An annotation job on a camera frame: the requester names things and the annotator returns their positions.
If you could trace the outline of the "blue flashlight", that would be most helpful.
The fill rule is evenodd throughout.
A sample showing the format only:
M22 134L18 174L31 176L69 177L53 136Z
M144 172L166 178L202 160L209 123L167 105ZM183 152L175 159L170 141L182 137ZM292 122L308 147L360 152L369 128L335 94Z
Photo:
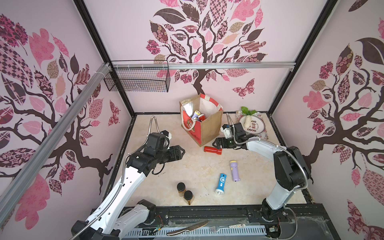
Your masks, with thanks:
M215 189L215 193L217 195L221 196L225 193L224 188L225 188L226 180L227 180L227 175L226 174L220 174L218 186Z

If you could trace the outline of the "red flashlight row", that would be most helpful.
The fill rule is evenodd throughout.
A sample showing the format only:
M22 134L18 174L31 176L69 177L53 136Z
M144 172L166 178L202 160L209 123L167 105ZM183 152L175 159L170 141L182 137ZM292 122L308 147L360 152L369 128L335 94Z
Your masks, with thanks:
M204 114L201 114L198 116L198 119L200 122L204 121L206 119L206 116Z

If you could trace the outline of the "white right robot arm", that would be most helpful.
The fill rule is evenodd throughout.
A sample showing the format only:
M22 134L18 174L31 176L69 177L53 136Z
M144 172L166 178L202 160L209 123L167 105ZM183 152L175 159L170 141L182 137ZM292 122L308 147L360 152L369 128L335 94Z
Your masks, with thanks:
M223 125L224 137L216 138L212 145L221 149L244 149L258 153L274 162L275 184L272 192L262 202L261 215L266 222L277 218L291 197L308 187L311 171L299 148L275 145L267 140L247 134L242 124Z

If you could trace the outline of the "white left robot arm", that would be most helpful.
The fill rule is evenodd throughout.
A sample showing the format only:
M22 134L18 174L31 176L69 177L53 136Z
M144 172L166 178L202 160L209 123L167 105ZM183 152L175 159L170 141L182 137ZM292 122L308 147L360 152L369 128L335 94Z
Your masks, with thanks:
M128 212L123 209L157 165L183 158L185 150L179 145L171 146L171 138L168 131L150 133L141 147L126 156L120 181L85 221L73 225L74 240L121 240L136 226L154 221L156 206L146 200L139 201Z

